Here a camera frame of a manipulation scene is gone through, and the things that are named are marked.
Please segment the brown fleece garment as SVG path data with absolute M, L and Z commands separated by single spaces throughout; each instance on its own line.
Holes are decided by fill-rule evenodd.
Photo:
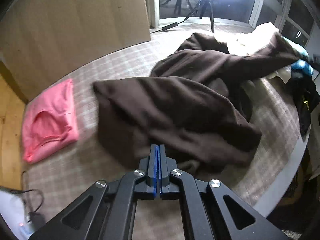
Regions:
M 96 81 L 98 140 L 131 167 L 164 145 L 183 168 L 221 170 L 247 166 L 260 143 L 251 124 L 252 104 L 241 84 L 299 59 L 280 35 L 252 55 L 229 52 L 212 35 L 193 33 L 147 77 Z

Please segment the plaid beige table cloth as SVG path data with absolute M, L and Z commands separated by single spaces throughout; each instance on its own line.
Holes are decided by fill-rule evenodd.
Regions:
M 25 185 L 41 190 L 40 211 L 53 218 L 99 179 L 120 178 L 125 168 L 107 153 L 97 140 L 98 111 L 92 84 L 148 76 L 154 65 L 172 54 L 192 33 L 208 33 L 207 25 L 183 25 L 155 33 L 151 41 L 131 46 L 94 60 L 69 74 L 74 82 L 74 102 L 80 139 L 50 157 L 33 164 Z M 279 203 L 292 178 L 274 182 L 294 157 L 299 139 L 298 113 L 291 95 L 279 78 L 263 78 L 244 84 L 253 103 L 251 123 L 262 131 L 253 161 L 246 168 L 227 166 L 220 174 L 201 173 L 201 180 L 217 178 L 262 215 Z

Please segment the black power adapter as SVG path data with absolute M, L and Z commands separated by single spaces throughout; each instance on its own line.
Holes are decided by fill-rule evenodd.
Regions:
M 28 224 L 34 231 L 39 230 L 46 223 L 45 216 L 39 212 L 28 213 Z

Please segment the folded pink shirt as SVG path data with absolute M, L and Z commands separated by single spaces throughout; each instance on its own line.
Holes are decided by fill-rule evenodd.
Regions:
M 37 163 L 78 140 L 73 80 L 67 79 L 28 106 L 22 125 L 23 159 Z

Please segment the knotty pine wood panel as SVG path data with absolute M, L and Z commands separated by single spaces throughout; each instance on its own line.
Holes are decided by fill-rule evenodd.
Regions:
M 14 88 L 11 74 L 1 63 L 1 186 L 20 190 L 23 171 L 21 125 L 25 103 Z

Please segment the black garment yellow print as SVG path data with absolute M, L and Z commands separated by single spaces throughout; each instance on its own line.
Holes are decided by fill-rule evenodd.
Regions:
M 300 134 L 305 137 L 311 125 L 311 113 L 319 104 L 319 93 L 312 77 L 300 69 L 291 70 L 287 86 L 298 112 Z

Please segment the cream white garment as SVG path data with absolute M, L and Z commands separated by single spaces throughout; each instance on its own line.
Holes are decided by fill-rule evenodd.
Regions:
M 296 51 L 271 22 L 251 33 L 231 36 L 227 48 L 230 54 L 241 57 L 241 65 L 249 64 L 245 73 L 252 79 L 279 77 L 287 83 L 291 78 L 290 65 L 296 60 Z

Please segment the blue garment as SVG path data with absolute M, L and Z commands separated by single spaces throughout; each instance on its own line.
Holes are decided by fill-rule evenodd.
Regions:
M 308 56 L 308 52 L 304 49 L 304 47 L 302 47 L 300 44 L 297 44 L 291 40 L 289 40 L 288 38 L 285 38 L 283 36 L 283 39 L 288 42 L 290 44 L 290 46 L 295 49 L 296 51 L 298 51 L 300 54 L 302 54 L 303 56 Z M 291 64 L 291 69 L 295 69 L 295 70 L 301 70 L 304 74 L 308 75 L 308 76 L 313 76 L 313 68 L 310 66 L 309 63 L 307 63 L 304 60 L 299 59 L 298 61 L 296 61 L 295 63 Z

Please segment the light wood board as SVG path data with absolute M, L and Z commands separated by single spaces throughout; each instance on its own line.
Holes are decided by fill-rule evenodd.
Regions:
M 1 60 L 27 100 L 79 67 L 150 40 L 145 0 L 17 0 Z

